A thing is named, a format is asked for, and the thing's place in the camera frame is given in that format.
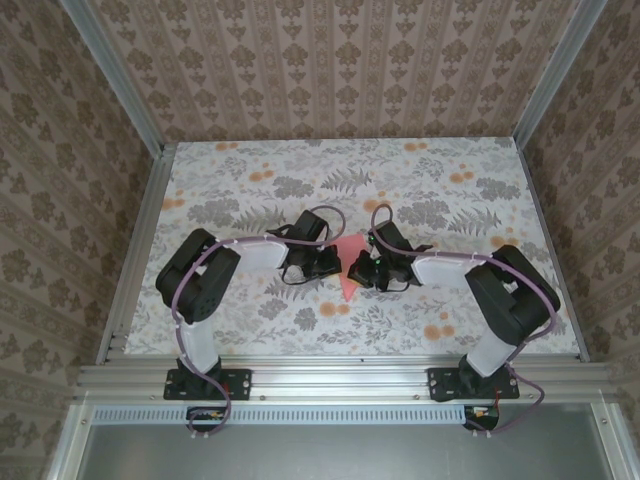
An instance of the aluminum frame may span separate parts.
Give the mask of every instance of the aluminum frame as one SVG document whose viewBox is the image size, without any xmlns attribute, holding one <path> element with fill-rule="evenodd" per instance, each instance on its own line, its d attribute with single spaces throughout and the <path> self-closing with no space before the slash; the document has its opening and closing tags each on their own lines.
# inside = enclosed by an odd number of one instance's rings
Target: aluminum frame
<svg viewBox="0 0 640 480">
<path fill-rule="evenodd" d="M 151 243 L 158 223 L 164 192 L 171 177 L 171 167 L 176 155 L 176 145 L 167 145 L 160 158 L 153 163 L 147 188 L 140 204 L 138 218 L 131 236 L 131 243 L 122 266 L 120 280 L 105 325 L 96 364 L 104 363 L 114 332 L 128 331 L 136 309 L 140 285 L 151 251 Z"/>
<path fill-rule="evenodd" d="M 123 355 L 100 366 L 82 367 L 74 405 L 63 429 L 49 480 L 75 479 L 93 413 L 105 405 L 162 409 L 170 405 L 206 406 L 221 402 L 164 401 L 166 371 L 175 358 L 154 356 L 127 358 Z M 223 357 L 228 367 L 251 368 L 253 389 L 246 406 L 277 406 L 280 410 L 304 405 L 349 405 L 352 407 L 435 405 L 429 398 L 425 370 L 453 366 L 454 356 L 433 357 Z M 606 365 L 584 363 L 570 356 L 523 355 L 514 368 L 545 389 L 545 402 L 590 404 L 615 480 L 640 478 L 638 460 L 620 408 L 614 401 L 614 387 L 607 379 Z M 531 403 L 537 392 L 521 385 L 519 400 Z M 470 404 L 469 401 L 449 402 Z"/>
<path fill-rule="evenodd" d="M 91 55 L 104 73 L 122 108 L 136 127 L 140 138 L 154 159 L 160 157 L 163 135 L 153 119 L 149 102 L 138 92 L 127 67 L 114 51 L 114 42 L 103 29 L 91 2 L 61 0 L 62 5 L 89 47 Z"/>
<path fill-rule="evenodd" d="M 606 4 L 607 0 L 589 0 L 580 2 L 576 7 L 569 26 L 562 35 L 513 131 L 513 137 L 518 147 L 524 148 L 531 139 L 536 126 L 540 123 L 544 112 L 569 73 L 582 45 L 587 40 Z"/>
<path fill-rule="evenodd" d="M 127 333 L 135 310 L 139 284 L 154 236 L 154 225 L 170 178 L 176 146 L 165 148 L 154 164 L 145 192 L 132 243 L 127 253 L 121 280 L 114 298 L 97 366 L 81 368 L 60 444 L 52 463 L 49 480 L 75 479 L 92 426 L 95 409 L 105 405 L 162 408 L 167 405 L 220 405 L 221 402 L 165 401 L 162 399 L 166 372 L 175 368 L 170 355 L 126 355 Z M 536 211 L 545 239 L 551 246 L 540 204 L 531 186 L 526 163 L 519 151 L 527 175 Z M 555 252 L 551 257 L 573 315 Z M 521 355 L 514 368 L 525 378 L 539 384 L 546 392 L 547 403 L 582 403 L 592 405 L 597 419 L 606 418 L 599 430 L 616 480 L 640 478 L 637 458 L 620 409 L 611 404 L 614 388 L 607 379 L 606 365 L 585 363 L 588 359 L 580 330 L 574 327 L 580 357 L 573 355 Z M 309 405 L 416 406 L 436 405 L 429 397 L 426 369 L 456 366 L 459 356 L 222 356 L 225 367 L 250 368 L 254 371 L 252 393 L 247 406 L 280 408 Z M 507 403 L 531 403 L 537 392 L 520 385 L 521 398 Z M 454 404 L 470 404 L 454 401 Z M 624 467 L 614 467 L 624 462 Z"/>
<path fill-rule="evenodd" d="M 551 257 L 551 263 L 553 264 L 553 269 L 556 271 L 556 275 L 558 276 L 558 284 L 560 285 L 560 290 L 562 291 L 562 296 L 564 298 L 565 307 L 569 312 L 569 320 L 571 321 L 571 327 L 573 328 L 573 333 L 576 336 L 576 341 L 578 342 L 578 349 L 580 350 L 580 359 L 583 362 L 590 361 L 589 351 L 587 350 L 587 344 L 584 341 L 584 337 L 582 336 L 582 329 L 578 324 L 578 316 L 576 315 L 576 311 L 573 308 L 573 302 L 571 301 L 571 295 L 569 294 L 569 290 L 567 289 L 567 282 L 564 280 L 564 275 L 562 274 L 562 269 L 560 268 L 560 261 L 558 260 L 558 255 L 556 254 L 555 246 L 553 245 L 553 240 L 551 240 L 551 233 L 549 233 L 549 227 L 547 227 L 547 221 L 544 219 L 544 215 L 542 213 L 542 205 L 540 204 L 540 198 L 538 197 L 538 193 L 533 186 L 533 179 L 531 178 L 531 172 L 529 171 L 529 165 L 527 164 L 527 160 L 524 156 L 524 152 L 522 148 L 516 143 L 516 149 L 518 150 L 518 155 L 520 156 L 520 163 L 522 165 L 522 170 L 524 171 L 524 176 L 527 179 L 527 186 L 529 187 L 529 193 L 531 193 L 531 198 L 533 198 L 533 204 L 536 208 L 536 214 L 538 215 L 538 220 L 540 221 L 540 226 L 542 227 L 542 233 L 544 235 L 544 239 L 547 242 L 547 248 L 549 249 L 549 256 Z"/>
</svg>

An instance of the black bracket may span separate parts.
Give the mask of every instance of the black bracket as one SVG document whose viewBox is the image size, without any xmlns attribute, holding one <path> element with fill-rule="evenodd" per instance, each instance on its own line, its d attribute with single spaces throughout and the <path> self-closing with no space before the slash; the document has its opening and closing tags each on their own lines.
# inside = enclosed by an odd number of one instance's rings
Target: black bracket
<svg viewBox="0 0 640 480">
<path fill-rule="evenodd" d="M 222 394 L 213 385 L 194 375 L 182 365 L 180 360 L 177 363 L 178 368 L 167 372 L 163 395 L 165 400 L 224 400 Z M 220 368 L 217 365 L 207 375 L 214 378 L 225 389 L 231 400 L 249 400 L 251 370 Z"/>
<path fill-rule="evenodd" d="M 447 402 L 449 400 L 495 400 L 520 398 L 518 381 L 502 367 L 490 377 L 483 379 L 476 390 L 464 387 L 460 378 L 460 368 L 429 368 L 427 383 L 431 400 Z"/>
</svg>

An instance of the metal rail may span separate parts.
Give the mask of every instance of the metal rail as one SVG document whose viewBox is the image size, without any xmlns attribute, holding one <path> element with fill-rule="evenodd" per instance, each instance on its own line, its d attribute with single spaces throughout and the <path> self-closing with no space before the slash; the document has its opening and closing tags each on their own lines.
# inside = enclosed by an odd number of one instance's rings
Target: metal rail
<svg viewBox="0 0 640 480">
<path fill-rule="evenodd" d="M 127 405 L 219 403 L 165 401 L 162 398 L 165 377 L 167 370 L 175 368 L 175 358 L 145 357 L 113 359 L 104 366 L 83 367 L 74 400 Z M 243 404 L 404 404 L 436 403 L 429 398 L 426 369 L 456 366 L 458 360 L 454 356 L 230 356 L 223 357 L 223 365 L 253 370 L 251 398 Z M 547 403 L 613 401 L 614 389 L 607 380 L 604 364 L 582 363 L 563 356 L 541 359 L 536 355 L 519 358 L 514 367 L 544 388 Z M 521 398 L 509 403 L 530 403 L 537 396 L 526 385 L 521 385 L 520 391 Z"/>
</svg>

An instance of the wall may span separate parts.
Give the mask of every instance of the wall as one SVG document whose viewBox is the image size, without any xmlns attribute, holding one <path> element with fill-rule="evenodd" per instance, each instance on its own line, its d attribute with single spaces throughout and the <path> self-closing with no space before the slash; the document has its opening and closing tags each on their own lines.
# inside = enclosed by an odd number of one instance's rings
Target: wall
<svg viewBox="0 0 640 480">
<path fill-rule="evenodd" d="M 510 135 L 577 0 L 91 0 L 165 141 Z"/>
<path fill-rule="evenodd" d="M 55 449 L 150 163 L 57 2 L 0 2 L 0 478 Z"/>
<path fill-rule="evenodd" d="M 639 1 L 608 2 L 525 156 L 590 353 L 611 362 L 623 408 L 637 429 Z"/>
</svg>

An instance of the floral patterned surface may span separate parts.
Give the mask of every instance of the floral patterned surface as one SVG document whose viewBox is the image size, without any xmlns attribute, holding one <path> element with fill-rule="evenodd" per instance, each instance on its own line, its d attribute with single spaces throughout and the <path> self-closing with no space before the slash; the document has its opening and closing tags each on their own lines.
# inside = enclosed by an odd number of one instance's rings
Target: floral patterned surface
<svg viewBox="0 0 640 480">
<path fill-rule="evenodd" d="M 413 245 L 490 253 L 511 243 L 558 285 L 509 138 L 183 143 L 126 352 L 176 353 L 171 314 L 154 281 L 193 229 L 219 238 L 255 235 L 330 204 L 344 211 L 347 234 L 364 232 L 380 202 L 393 206 Z M 338 228 L 335 214 L 326 218 Z M 486 326 L 468 290 L 358 289 L 346 303 L 335 276 L 287 286 L 275 271 L 236 275 L 214 315 L 220 353 L 247 355 L 457 354 Z M 564 300 L 556 331 L 527 351 L 578 352 Z"/>
</svg>

